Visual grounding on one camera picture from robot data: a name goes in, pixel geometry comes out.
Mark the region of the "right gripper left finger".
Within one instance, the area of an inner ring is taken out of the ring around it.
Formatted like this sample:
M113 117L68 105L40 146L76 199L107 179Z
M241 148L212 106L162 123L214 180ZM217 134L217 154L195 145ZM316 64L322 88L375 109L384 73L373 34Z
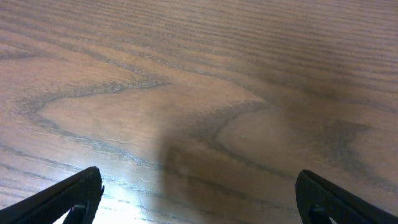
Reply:
M92 166L2 209L1 223L55 223L65 214L64 223L92 224L103 192L100 170Z

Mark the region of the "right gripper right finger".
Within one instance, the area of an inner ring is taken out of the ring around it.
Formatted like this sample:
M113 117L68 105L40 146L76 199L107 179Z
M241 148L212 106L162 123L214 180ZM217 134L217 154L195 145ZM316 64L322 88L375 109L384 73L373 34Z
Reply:
M310 170L295 183L303 224L397 224L397 217L375 207Z

